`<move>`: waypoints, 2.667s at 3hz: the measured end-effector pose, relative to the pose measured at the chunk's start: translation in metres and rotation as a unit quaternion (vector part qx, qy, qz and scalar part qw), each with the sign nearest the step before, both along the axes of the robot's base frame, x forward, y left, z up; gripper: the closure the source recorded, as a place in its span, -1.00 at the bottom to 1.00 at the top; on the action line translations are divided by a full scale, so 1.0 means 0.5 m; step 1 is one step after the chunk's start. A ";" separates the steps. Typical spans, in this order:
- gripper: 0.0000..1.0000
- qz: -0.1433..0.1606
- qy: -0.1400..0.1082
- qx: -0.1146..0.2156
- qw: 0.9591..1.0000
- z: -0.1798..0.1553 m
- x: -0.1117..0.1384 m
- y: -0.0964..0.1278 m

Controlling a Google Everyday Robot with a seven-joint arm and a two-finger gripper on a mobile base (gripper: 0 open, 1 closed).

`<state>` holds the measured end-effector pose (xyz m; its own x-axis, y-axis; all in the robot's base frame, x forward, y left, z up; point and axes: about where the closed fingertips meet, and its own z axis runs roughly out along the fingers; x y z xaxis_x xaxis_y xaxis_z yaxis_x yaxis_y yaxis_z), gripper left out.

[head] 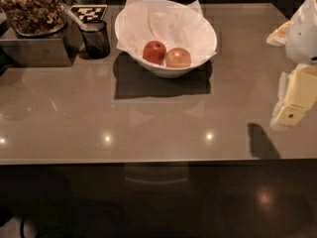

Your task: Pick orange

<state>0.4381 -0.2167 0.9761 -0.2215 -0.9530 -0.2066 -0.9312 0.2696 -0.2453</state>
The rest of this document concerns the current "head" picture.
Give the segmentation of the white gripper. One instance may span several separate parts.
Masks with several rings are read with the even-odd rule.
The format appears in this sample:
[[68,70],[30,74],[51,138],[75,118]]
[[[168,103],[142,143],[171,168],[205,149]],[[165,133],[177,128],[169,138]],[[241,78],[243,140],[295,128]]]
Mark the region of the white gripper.
[[279,78],[278,101],[270,127],[283,131],[296,126],[317,101],[317,0],[305,0],[291,17],[266,38],[269,45],[285,45],[286,56],[299,64]]

